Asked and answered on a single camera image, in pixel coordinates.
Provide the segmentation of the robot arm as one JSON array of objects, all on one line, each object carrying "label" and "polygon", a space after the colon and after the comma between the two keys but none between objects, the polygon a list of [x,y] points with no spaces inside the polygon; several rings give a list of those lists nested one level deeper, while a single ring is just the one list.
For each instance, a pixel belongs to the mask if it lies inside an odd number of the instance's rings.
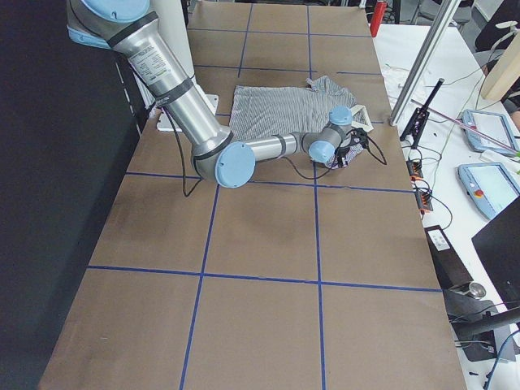
[{"label": "robot arm", "polygon": [[320,132],[234,141],[194,77],[180,2],[68,1],[66,8],[71,40],[113,50],[129,61],[173,127],[190,141],[193,168],[203,179],[238,188],[251,179],[258,162],[302,152],[328,163],[359,136],[351,110],[338,106]]}]

